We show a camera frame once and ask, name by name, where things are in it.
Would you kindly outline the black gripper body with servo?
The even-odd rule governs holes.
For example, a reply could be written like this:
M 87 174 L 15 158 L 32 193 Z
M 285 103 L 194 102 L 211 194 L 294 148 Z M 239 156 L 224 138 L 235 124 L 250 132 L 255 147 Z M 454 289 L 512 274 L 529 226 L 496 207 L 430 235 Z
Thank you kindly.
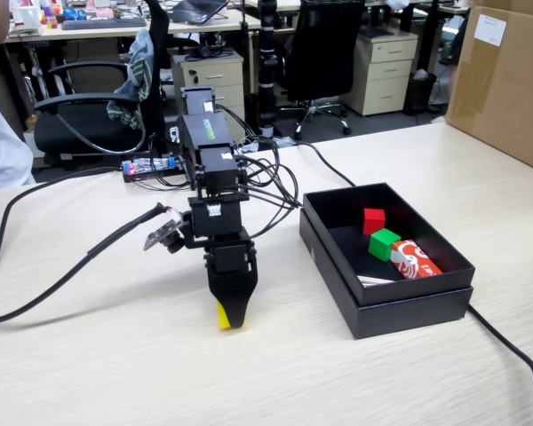
M 209 238 L 204 242 L 204 251 L 209 274 L 236 274 L 257 269 L 255 244 L 245 228 L 238 233 Z

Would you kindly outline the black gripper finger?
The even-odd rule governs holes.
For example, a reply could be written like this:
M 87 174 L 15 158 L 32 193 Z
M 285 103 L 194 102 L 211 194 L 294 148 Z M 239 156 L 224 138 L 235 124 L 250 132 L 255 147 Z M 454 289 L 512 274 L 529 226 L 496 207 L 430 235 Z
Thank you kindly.
M 258 283 L 255 270 L 217 273 L 208 270 L 211 293 L 222 306 L 231 328 L 243 326 L 248 303 Z

